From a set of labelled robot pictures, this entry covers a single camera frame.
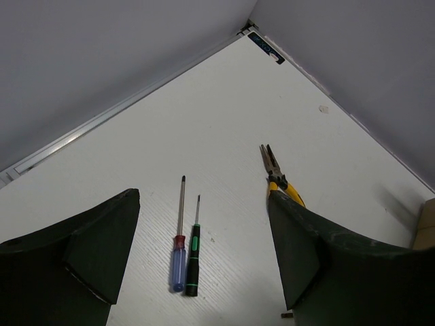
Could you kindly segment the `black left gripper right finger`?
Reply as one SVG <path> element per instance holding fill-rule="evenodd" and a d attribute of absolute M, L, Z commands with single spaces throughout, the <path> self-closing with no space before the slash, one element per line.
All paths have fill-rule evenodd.
<path fill-rule="evenodd" d="M 434 250 L 355 233 L 272 191 L 268 216 L 297 325 L 433 325 Z"/>

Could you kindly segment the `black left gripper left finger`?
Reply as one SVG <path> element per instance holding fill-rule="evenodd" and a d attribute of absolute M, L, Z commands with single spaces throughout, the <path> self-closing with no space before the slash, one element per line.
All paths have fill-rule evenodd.
<path fill-rule="evenodd" d="M 138 189 L 1 243 L 2 325 L 106 325 L 140 211 Z"/>

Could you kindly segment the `tan plastic toolbox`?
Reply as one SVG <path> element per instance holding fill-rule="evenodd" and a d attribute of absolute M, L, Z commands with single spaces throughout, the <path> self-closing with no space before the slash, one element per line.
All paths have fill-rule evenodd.
<path fill-rule="evenodd" d="M 435 244 L 435 199 L 427 200 L 421 207 L 412 250 L 425 250 Z"/>

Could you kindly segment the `yellow black pliers near arm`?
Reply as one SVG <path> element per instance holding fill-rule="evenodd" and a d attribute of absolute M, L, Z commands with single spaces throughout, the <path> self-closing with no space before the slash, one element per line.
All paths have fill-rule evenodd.
<path fill-rule="evenodd" d="M 266 172 L 268 173 L 268 192 L 282 190 L 293 201 L 300 206 L 305 207 L 305 203 L 296 191 L 296 189 L 288 182 L 284 173 L 281 172 L 280 165 L 269 144 L 260 145 L 260 153 Z"/>

